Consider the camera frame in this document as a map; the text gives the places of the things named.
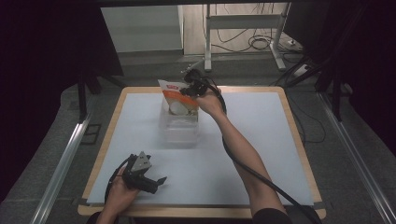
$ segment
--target wrist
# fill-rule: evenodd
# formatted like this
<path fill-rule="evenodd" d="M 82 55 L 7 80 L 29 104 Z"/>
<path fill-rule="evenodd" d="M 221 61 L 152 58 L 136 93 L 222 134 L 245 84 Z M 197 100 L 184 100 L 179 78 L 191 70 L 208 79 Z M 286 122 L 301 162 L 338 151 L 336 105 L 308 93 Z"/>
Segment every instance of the wrist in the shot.
<path fill-rule="evenodd" d="M 113 224 L 117 219 L 118 214 L 107 209 L 104 209 L 99 215 L 96 224 Z"/>
<path fill-rule="evenodd" d="M 218 113 L 214 113 L 211 115 L 213 120 L 217 123 L 221 122 L 222 120 L 228 119 L 227 115 L 223 111 L 219 111 Z"/>

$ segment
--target metal rail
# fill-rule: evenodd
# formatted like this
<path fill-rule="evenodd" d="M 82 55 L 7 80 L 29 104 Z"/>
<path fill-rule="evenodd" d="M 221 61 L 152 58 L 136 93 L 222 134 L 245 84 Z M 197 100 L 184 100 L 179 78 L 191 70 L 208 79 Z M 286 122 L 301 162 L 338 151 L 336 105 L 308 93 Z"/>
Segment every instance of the metal rail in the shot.
<path fill-rule="evenodd" d="M 70 164 L 76 154 L 79 143 L 81 142 L 82 136 L 87 129 L 88 123 L 90 122 L 93 107 L 97 101 L 97 96 L 92 95 L 88 102 L 88 114 L 82 123 L 76 125 L 75 130 L 70 137 L 70 140 L 64 150 L 64 154 L 59 160 L 58 166 L 52 175 L 52 178 L 38 204 L 37 209 L 30 221 L 31 224 L 45 223 L 50 214 L 53 204 L 55 203 L 56 197 L 58 196 L 59 190 L 64 182 L 64 178 L 69 170 Z"/>
<path fill-rule="evenodd" d="M 346 147 L 346 152 L 348 153 L 349 158 L 361 177 L 364 187 L 366 187 L 367 191 L 369 192 L 379 214 L 384 219 L 386 224 L 396 224 L 396 216 L 387 197 L 371 174 L 369 168 L 366 166 L 366 163 L 361 157 L 359 150 L 356 148 L 353 140 L 350 138 L 347 130 L 345 129 L 343 122 L 338 121 L 337 117 L 333 114 L 331 107 L 332 103 L 330 102 L 327 94 L 320 92 L 318 93 L 318 97 L 323 103 L 323 107 L 325 108 L 335 131 Z"/>

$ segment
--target metal stand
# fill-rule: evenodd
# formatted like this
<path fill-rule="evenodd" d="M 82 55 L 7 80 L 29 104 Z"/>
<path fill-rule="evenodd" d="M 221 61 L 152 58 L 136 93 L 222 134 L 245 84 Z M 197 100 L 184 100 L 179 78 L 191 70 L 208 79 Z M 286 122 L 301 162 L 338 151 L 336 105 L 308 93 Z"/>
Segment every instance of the metal stand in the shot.
<path fill-rule="evenodd" d="M 125 88 L 127 85 L 121 81 L 118 81 L 112 76 L 109 76 L 97 69 L 92 70 L 94 73 L 99 74 L 100 77 L 106 79 L 107 81 L 113 83 L 120 88 Z M 92 94 L 99 94 L 102 87 L 95 74 L 90 73 L 86 70 L 82 70 L 78 76 L 78 104 L 79 104 L 79 121 L 81 124 L 87 118 L 87 97 L 85 95 L 85 85 Z"/>
<path fill-rule="evenodd" d="M 337 61 L 338 56 L 340 55 L 341 50 L 344 48 L 347 39 L 350 37 L 352 31 L 358 24 L 358 21 L 361 18 L 364 10 L 367 8 L 367 3 L 359 4 L 355 12 L 351 14 L 350 20 L 342 32 L 339 40 L 333 48 L 332 54 L 329 56 L 327 60 L 325 60 L 322 64 L 317 67 L 308 70 L 301 76 L 295 78 L 286 84 L 286 87 L 293 87 L 300 83 L 301 81 L 306 80 L 309 77 L 312 77 L 317 72 L 322 71 L 322 74 L 319 76 L 315 88 L 317 91 L 326 91 L 330 84 L 332 83 L 332 112 L 337 117 L 338 121 L 341 121 L 340 115 L 340 97 L 341 97 L 341 77 L 338 71 Z"/>
<path fill-rule="evenodd" d="M 219 15 L 210 16 L 210 5 L 206 6 L 206 44 L 205 44 L 205 71 L 212 70 L 212 53 L 210 44 L 210 30 L 216 29 L 276 29 L 274 41 L 270 43 L 271 51 L 280 71 L 285 71 L 286 66 L 279 55 L 277 45 L 288 14 L 290 3 L 287 3 L 279 15 Z"/>

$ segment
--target person's left hand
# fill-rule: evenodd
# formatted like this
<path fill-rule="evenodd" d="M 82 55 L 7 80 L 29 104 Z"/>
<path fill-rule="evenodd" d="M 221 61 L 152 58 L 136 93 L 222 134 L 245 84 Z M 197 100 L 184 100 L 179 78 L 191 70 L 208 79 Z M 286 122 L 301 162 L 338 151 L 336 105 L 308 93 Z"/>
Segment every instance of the person's left hand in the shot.
<path fill-rule="evenodd" d="M 96 223 L 113 223 L 115 218 L 131 205 L 139 193 L 139 189 L 128 189 L 126 186 L 121 177 L 124 169 L 125 167 L 122 167 L 114 178 L 105 208 Z"/>

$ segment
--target clear plastic container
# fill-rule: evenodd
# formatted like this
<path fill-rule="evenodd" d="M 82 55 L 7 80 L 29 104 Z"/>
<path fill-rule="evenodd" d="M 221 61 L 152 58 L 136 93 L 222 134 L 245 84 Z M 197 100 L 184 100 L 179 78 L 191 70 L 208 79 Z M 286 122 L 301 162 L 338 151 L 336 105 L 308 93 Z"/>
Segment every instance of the clear plastic container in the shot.
<path fill-rule="evenodd" d="M 168 143 L 195 144 L 198 140 L 198 115 L 173 115 L 163 98 L 160 113 L 160 129 Z"/>

